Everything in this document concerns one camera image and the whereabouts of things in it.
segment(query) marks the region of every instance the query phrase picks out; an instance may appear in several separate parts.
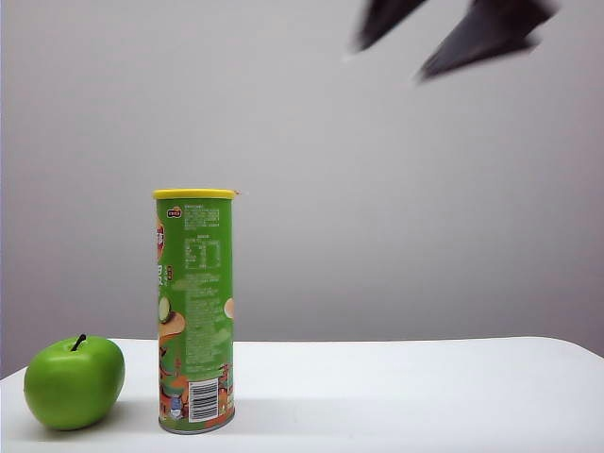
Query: green apple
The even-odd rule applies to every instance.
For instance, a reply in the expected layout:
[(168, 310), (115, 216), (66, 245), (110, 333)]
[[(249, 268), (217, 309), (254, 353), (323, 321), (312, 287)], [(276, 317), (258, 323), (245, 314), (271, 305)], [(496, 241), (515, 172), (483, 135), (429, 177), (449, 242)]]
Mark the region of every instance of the green apple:
[(49, 428), (84, 428), (109, 412), (124, 373), (124, 356), (114, 342), (84, 334), (67, 338), (32, 359), (25, 372), (25, 400)]

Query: white table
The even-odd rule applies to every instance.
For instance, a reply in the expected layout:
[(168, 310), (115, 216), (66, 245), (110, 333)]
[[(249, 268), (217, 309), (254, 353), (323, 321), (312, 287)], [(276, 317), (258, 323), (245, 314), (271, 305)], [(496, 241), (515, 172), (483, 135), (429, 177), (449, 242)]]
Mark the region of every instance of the white table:
[(25, 370), (3, 379), (2, 451), (604, 452), (604, 360), (559, 340), (236, 343), (235, 418), (195, 436), (158, 426), (157, 343), (116, 343), (126, 383), (90, 428), (42, 427)]

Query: chip can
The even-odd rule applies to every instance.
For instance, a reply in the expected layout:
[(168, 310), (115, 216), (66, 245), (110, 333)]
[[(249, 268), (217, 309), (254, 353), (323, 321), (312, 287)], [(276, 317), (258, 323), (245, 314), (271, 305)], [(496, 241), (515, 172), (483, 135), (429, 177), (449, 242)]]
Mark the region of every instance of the chip can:
[(217, 429), (234, 413), (231, 201), (226, 189), (159, 189), (159, 424)]

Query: apple stem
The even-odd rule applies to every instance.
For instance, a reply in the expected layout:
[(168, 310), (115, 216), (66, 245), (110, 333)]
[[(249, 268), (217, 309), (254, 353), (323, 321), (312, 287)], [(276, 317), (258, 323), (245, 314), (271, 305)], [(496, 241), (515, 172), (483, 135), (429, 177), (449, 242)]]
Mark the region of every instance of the apple stem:
[(72, 347), (72, 351), (75, 351), (79, 344), (82, 343), (84, 340), (86, 340), (86, 334), (82, 333), (79, 337), (77, 337), (77, 341), (75, 342), (74, 347)]

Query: barcode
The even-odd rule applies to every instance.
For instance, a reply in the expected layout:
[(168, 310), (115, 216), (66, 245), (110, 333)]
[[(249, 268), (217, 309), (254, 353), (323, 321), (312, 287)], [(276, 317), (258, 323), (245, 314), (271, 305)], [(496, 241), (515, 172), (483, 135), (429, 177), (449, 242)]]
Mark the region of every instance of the barcode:
[(189, 422), (204, 422), (218, 416), (218, 379), (189, 382)]

